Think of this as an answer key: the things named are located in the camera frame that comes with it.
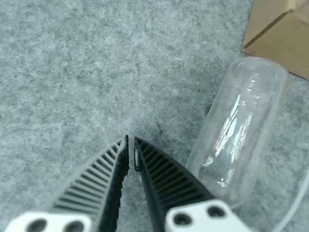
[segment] white cable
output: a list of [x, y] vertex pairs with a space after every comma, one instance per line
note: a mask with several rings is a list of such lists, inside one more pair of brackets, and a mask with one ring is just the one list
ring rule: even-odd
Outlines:
[[293, 204], [291, 205], [290, 209], [288, 210], [288, 212], [286, 213], [286, 215], [284, 216], [284, 218], [281, 220], [281, 222], [272, 230], [272, 232], [281, 232], [283, 230], [283, 228], [289, 223], [289, 221], [291, 220], [291, 218], [293, 217], [294, 213], [296, 212], [296, 210], [299, 207], [299, 204], [301, 203], [301, 201], [303, 200], [306, 190], [309, 186], [309, 168], [307, 171], [307, 174], [305, 176], [305, 179], [301, 185], [301, 188], [293, 202]]

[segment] plastic bottle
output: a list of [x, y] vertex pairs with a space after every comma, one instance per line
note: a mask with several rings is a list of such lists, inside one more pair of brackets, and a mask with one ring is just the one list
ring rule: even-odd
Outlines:
[[186, 168], [232, 208], [253, 190], [288, 80], [264, 58], [232, 63], [188, 158]]

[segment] gray carpet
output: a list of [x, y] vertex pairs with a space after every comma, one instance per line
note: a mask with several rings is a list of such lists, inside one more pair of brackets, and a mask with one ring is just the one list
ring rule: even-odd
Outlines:
[[[0, 230], [38, 209], [89, 157], [128, 134], [185, 164], [250, 0], [2, 0]], [[253, 196], [236, 213], [268, 232], [309, 161], [309, 82], [292, 76]], [[307, 194], [286, 232], [309, 230]], [[125, 178], [118, 232], [151, 231], [141, 179]]]

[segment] brown cardboard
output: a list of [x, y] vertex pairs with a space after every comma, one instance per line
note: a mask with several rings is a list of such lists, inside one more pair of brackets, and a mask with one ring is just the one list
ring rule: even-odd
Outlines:
[[309, 1], [253, 0], [242, 51], [309, 79]]

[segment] clear plastic bottle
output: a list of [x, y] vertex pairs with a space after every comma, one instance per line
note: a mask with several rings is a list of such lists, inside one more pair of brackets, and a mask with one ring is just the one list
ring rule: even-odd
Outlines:
[[253, 190], [288, 80], [264, 58], [232, 63], [188, 158], [186, 168], [232, 208]]

